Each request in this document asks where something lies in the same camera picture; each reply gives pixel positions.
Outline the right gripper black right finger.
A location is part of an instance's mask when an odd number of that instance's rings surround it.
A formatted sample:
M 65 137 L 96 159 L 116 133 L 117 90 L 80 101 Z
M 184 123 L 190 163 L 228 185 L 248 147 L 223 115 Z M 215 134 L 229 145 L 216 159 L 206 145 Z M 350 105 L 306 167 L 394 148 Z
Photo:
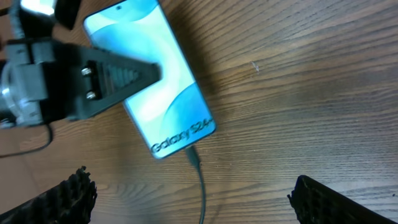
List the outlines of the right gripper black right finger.
M 397 224 L 306 175 L 287 198 L 300 224 Z

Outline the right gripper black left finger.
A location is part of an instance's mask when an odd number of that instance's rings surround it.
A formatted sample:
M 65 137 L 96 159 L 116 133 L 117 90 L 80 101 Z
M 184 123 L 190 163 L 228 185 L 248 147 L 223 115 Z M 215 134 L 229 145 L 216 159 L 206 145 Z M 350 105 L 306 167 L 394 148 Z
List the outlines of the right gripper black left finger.
M 1 214 L 1 224 L 88 224 L 98 196 L 83 166 L 67 180 Z

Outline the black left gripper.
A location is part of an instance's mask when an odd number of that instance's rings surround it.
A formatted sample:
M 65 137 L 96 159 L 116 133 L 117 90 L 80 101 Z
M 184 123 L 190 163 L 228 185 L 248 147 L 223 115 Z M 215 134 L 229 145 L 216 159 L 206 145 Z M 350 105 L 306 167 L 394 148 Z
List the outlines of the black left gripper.
M 160 67 L 54 39 L 6 42 L 1 127 L 40 126 L 96 116 L 160 80 Z

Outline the Samsung Galaxy smartphone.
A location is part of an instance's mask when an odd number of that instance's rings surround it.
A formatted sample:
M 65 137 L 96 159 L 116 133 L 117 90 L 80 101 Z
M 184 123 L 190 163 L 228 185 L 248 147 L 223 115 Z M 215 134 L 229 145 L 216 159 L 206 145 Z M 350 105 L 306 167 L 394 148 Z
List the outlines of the Samsung Galaxy smartphone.
M 141 63 L 99 69 L 114 90 L 140 88 L 124 107 L 156 159 L 215 132 L 212 113 L 158 1 L 121 1 L 86 16 L 83 28 L 93 46 Z

